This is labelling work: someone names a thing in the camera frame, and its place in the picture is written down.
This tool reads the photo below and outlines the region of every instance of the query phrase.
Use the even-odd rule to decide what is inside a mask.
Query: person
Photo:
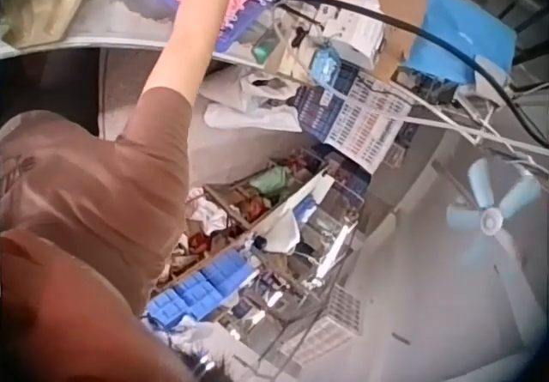
[[[138,317],[184,229],[191,108],[227,4],[181,2],[116,142],[50,112],[0,142],[4,374],[198,380],[196,355],[171,351]],[[200,380],[230,380],[212,372]]]

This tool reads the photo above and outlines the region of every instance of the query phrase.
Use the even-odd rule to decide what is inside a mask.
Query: blue plastic sheet
[[[516,33],[469,0],[428,0],[423,28],[470,58],[483,56],[508,74]],[[406,66],[460,84],[474,83],[474,72],[438,45],[418,38]]]

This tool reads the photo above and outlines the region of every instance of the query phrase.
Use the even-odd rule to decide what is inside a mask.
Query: forearm
[[[143,92],[173,88],[194,104],[214,51],[229,0],[182,0],[172,36],[149,76]]]

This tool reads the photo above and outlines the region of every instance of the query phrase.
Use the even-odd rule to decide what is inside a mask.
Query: fan hub
[[[488,208],[480,215],[480,230],[486,236],[496,234],[504,224],[504,216],[498,208]]]

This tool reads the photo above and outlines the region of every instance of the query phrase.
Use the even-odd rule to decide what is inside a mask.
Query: fan blade
[[[540,182],[534,176],[523,176],[512,188],[507,192],[499,209],[505,219],[509,219],[522,207],[533,202],[541,194]]]
[[[446,221],[454,230],[477,229],[480,227],[480,212],[450,205],[446,209]]]
[[[479,207],[485,209],[493,206],[494,194],[492,192],[492,186],[490,185],[488,161],[484,158],[478,159],[469,168],[468,177],[474,198]]]
[[[513,240],[513,237],[509,234],[509,232],[507,232],[505,229],[501,229],[494,235],[494,238],[496,238],[498,243],[509,254],[509,257],[517,262],[519,266],[522,266],[523,260],[521,252],[516,247],[515,241]]]
[[[473,244],[460,257],[460,267],[472,269],[479,268],[482,265],[482,258],[485,257],[488,249],[486,236],[479,233],[473,240]]]

